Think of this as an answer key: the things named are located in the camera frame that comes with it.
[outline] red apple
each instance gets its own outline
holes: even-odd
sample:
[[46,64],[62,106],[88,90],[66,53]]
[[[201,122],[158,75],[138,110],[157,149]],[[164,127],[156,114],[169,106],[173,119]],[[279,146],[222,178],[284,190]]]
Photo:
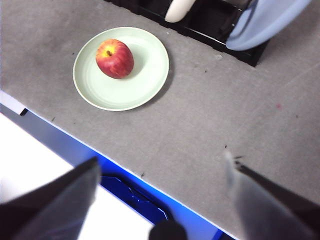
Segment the red apple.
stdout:
[[122,41],[108,39],[96,51],[95,60],[100,70],[114,79],[122,79],[134,68],[134,57]]

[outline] plate rim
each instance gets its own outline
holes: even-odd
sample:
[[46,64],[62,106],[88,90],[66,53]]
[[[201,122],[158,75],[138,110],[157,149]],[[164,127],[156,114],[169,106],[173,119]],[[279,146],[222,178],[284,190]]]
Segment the plate rim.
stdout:
[[[129,106],[129,107],[124,107],[124,108],[108,108],[108,107],[103,107],[103,106],[99,106],[93,102],[91,102],[90,100],[88,100],[83,94],[82,92],[79,90],[78,88],[78,85],[77,85],[77,82],[76,82],[76,77],[75,77],[75,68],[76,68],[76,64],[78,62],[78,58],[79,56],[81,55],[82,51],[85,49],[85,47],[91,42],[93,41],[95,38],[97,38],[98,36],[106,33],[106,32],[109,32],[111,30],[117,30],[117,29],[134,29],[134,30],[138,30],[138,31],[141,31],[141,32],[145,32],[149,35],[151,35],[153,38],[155,38],[157,41],[159,41],[160,43],[160,47],[162,48],[163,52],[164,52],[164,55],[167,59],[167,67],[165,69],[165,77],[163,78],[162,80],[162,83],[159,85],[159,87],[154,91],[154,93],[150,96],[150,97],[147,97],[146,100],[143,100],[137,104],[134,104],[132,106]],[[132,27],[132,26],[120,26],[120,27],[114,27],[114,28],[110,28],[110,29],[107,29],[105,31],[102,31],[100,33],[98,33],[97,35],[93,36],[92,38],[90,38],[83,46],[82,48],[80,49],[79,53],[77,54],[75,60],[74,60],[74,63],[73,63],[73,67],[72,67],[72,78],[73,78],[73,83],[74,83],[74,86],[77,90],[77,92],[80,94],[80,96],[89,104],[91,104],[92,106],[96,107],[96,108],[99,108],[99,109],[102,109],[102,110],[107,110],[107,111],[112,111],[112,112],[120,112],[120,111],[126,111],[126,110],[130,110],[130,109],[135,109],[145,103],[147,103],[148,101],[150,101],[155,95],[157,95],[157,93],[162,89],[162,87],[164,86],[167,78],[168,78],[168,73],[169,73],[169,69],[170,69],[170,61],[169,61],[169,56],[168,56],[168,52],[167,52],[167,49],[165,48],[164,44],[160,41],[159,38],[157,38],[154,34],[152,34],[151,32],[147,31],[147,30],[144,30],[144,29],[141,29],[141,28],[138,28],[138,27]]]

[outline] white surface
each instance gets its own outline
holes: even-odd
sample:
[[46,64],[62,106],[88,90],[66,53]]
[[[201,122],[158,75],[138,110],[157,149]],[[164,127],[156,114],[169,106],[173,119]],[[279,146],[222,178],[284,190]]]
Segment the white surface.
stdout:
[[[66,173],[72,166],[0,113],[0,202]],[[98,187],[79,240],[147,240],[152,224]]]
[[191,9],[196,0],[173,0],[166,12],[164,20],[169,23],[181,21]]
[[0,103],[6,106],[8,109],[11,109],[16,114],[20,115],[22,111],[25,109],[25,106],[14,99],[9,94],[5,93],[4,91],[0,90]]

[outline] black container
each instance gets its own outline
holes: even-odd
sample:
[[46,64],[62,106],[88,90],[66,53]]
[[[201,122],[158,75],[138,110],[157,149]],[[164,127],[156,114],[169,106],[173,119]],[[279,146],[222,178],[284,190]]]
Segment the black container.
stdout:
[[237,24],[242,10],[223,0],[196,0],[190,11],[179,22],[165,21],[172,0],[105,0],[132,13],[142,15],[160,25],[176,30],[214,49],[236,57],[253,67],[258,63],[268,41],[244,51],[234,51],[225,43]]

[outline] plate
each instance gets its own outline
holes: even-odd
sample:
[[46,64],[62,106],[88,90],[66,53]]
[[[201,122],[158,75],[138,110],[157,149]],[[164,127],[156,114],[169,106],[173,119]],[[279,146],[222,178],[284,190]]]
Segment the plate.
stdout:
[[[96,63],[96,51],[107,39],[125,43],[132,52],[134,67],[125,78],[105,75]],[[140,28],[117,27],[101,32],[82,47],[73,65],[73,82],[91,105],[124,111],[152,99],[164,85],[168,72],[168,53],[157,37]]]

